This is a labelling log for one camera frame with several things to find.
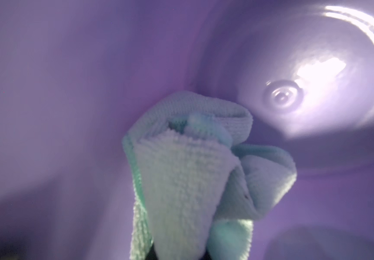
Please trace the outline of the light green cloth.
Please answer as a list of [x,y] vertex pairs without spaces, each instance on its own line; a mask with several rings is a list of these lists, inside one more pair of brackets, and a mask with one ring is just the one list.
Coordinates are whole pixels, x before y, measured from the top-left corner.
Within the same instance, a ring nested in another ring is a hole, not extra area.
[[291,155],[247,144],[241,105],[192,92],[148,110],[122,140],[135,193],[132,260],[246,260],[254,222],[297,178]]

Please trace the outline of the purple plastic bucket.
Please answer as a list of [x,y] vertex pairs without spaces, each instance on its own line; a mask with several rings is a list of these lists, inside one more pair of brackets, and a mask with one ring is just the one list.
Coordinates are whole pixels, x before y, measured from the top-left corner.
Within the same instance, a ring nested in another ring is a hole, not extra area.
[[0,1],[0,260],[131,260],[122,140],[186,91],[295,162],[247,260],[374,260],[374,1]]

